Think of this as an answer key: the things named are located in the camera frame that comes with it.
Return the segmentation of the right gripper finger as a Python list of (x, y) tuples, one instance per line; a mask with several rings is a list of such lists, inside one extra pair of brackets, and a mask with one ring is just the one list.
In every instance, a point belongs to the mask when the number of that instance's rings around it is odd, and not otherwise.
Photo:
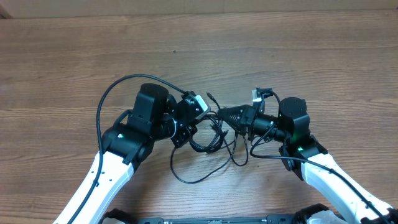
[(222, 108), (218, 110), (218, 116), (223, 120), (239, 120), (248, 107), (248, 105), (242, 105), (230, 108)]
[(224, 117), (222, 118), (231, 128), (233, 128), (238, 133), (245, 133), (245, 127), (241, 124), (240, 119), (238, 117)]

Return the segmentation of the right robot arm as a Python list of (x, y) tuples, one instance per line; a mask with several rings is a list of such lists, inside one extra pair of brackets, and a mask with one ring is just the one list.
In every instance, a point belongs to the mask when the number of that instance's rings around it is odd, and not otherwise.
[(318, 190), (347, 223), (397, 223), (397, 209), (360, 186), (311, 134), (304, 99), (279, 101), (277, 116), (264, 114), (263, 103), (222, 108), (218, 114), (240, 134), (280, 142), (276, 159)]

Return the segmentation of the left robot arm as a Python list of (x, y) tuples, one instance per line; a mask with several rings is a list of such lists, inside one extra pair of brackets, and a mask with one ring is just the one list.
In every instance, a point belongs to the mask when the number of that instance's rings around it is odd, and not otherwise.
[(210, 110), (192, 91), (181, 101), (153, 83), (145, 83), (133, 109), (126, 110), (101, 137), (102, 149), (56, 223), (99, 223), (119, 190), (151, 154), (154, 144), (170, 139), (180, 148), (197, 132), (196, 124)]

